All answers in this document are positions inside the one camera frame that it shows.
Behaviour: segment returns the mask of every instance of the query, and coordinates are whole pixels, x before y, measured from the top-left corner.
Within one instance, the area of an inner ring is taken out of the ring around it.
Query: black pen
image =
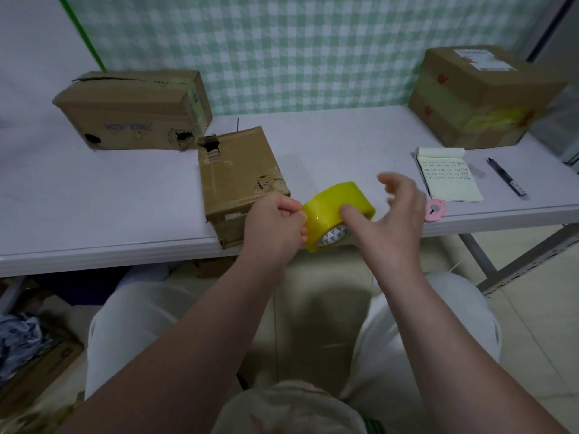
[[[510,176],[505,169],[500,167],[498,163],[493,159],[486,159],[489,165],[495,170],[496,173],[506,182],[511,189],[513,189],[518,196],[525,196],[527,193],[525,190],[518,185],[515,180],[513,180],[512,176]]]

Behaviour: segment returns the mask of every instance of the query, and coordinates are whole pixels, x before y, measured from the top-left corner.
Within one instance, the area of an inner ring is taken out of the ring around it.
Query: notepad
[[[416,149],[416,161],[432,198],[468,202],[484,200],[463,156],[462,148]]]

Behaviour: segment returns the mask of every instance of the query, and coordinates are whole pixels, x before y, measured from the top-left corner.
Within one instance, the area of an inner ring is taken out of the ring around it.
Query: checkered backdrop
[[[548,0],[68,0],[106,68],[197,69],[215,115],[406,103],[429,47],[516,50]]]

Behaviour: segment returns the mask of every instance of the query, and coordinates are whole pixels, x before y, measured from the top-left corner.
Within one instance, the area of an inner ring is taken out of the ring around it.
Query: person's right arm
[[[341,215],[386,295],[424,407],[442,432],[567,432],[468,333],[420,268],[424,193],[380,174],[390,212],[378,222],[344,205]]]

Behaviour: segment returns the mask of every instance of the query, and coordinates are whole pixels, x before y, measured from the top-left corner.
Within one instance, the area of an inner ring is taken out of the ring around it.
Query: yellow tape roll
[[[332,247],[348,235],[340,216],[342,204],[353,205],[368,219],[376,213],[353,182],[336,184],[318,193],[303,205],[303,211],[308,215],[306,248],[310,253]]]

